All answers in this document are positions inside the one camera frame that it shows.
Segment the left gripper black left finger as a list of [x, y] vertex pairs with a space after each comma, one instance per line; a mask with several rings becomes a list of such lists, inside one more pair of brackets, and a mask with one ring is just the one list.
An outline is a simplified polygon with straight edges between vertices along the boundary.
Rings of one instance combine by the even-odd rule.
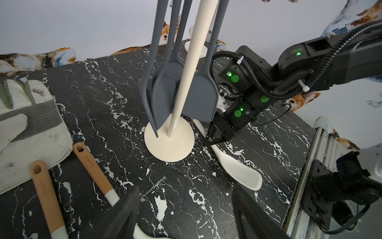
[[140, 205], [139, 187], [131, 188], [84, 235], [85, 239], [132, 239]]

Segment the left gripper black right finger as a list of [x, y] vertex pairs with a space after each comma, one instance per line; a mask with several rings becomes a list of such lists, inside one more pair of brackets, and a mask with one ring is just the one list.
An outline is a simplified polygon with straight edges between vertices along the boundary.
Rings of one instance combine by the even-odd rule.
[[255, 200], [241, 186], [234, 186], [232, 203], [240, 239], [287, 239]]

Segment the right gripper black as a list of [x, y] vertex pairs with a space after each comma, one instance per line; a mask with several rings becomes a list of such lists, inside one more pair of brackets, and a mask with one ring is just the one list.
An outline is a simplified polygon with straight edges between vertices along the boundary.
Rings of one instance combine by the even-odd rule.
[[242, 129], [257, 119], [245, 112], [216, 113], [206, 136], [208, 146], [224, 143], [238, 136]]

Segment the grey spatula mint handle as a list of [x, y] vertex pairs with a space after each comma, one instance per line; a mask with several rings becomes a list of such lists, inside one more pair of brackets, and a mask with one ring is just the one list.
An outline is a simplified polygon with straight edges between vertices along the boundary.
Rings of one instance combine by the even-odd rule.
[[210, 65], [216, 42], [229, 0], [219, 1], [210, 44], [204, 66], [194, 75], [182, 114], [195, 120], [211, 122], [218, 104], [219, 93], [215, 81], [210, 74]]

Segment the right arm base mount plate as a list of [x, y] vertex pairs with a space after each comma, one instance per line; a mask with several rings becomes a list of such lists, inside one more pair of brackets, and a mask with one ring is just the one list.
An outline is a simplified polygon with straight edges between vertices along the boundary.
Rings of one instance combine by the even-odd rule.
[[325, 231], [330, 230], [333, 206], [316, 191], [313, 183], [316, 177], [329, 173], [331, 171], [321, 161], [313, 160], [301, 200], [301, 208]]

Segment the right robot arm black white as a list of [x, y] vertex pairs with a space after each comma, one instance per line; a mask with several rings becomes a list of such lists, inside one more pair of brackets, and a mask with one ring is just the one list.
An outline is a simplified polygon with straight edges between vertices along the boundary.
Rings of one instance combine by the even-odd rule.
[[232, 93], [231, 105], [216, 113], [206, 136], [207, 145], [228, 142], [276, 102], [302, 93], [328, 90], [333, 85], [380, 77], [382, 22], [373, 21], [333, 37], [319, 37], [287, 48], [270, 65], [247, 46], [220, 51], [212, 58], [229, 62], [219, 74]]

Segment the cream slotted turner wooden handle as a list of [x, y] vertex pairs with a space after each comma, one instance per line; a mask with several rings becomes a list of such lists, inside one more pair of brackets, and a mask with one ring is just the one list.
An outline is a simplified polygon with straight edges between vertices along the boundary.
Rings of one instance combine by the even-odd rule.
[[216, 144], [210, 145], [210, 147], [218, 158], [223, 169], [235, 181], [254, 191], [261, 188], [263, 178], [258, 171], [242, 164], [232, 156], [224, 153]]

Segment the cream spatula wooden handle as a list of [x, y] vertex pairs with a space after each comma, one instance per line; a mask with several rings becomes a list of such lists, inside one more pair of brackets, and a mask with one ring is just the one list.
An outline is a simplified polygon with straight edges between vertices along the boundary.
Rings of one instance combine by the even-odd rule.
[[53, 183], [43, 160], [31, 164], [29, 171], [52, 239], [68, 239], [64, 219]]

